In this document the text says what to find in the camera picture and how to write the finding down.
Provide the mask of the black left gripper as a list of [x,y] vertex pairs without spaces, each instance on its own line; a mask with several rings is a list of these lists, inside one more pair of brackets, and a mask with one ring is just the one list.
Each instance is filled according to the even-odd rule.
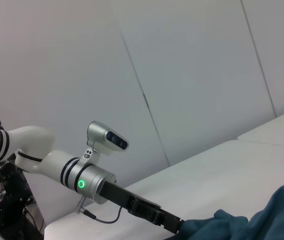
[[129,214],[147,220],[154,225],[163,226],[165,230],[173,234],[177,234],[185,222],[161,209],[159,205],[107,181],[103,184],[99,195],[124,208]]

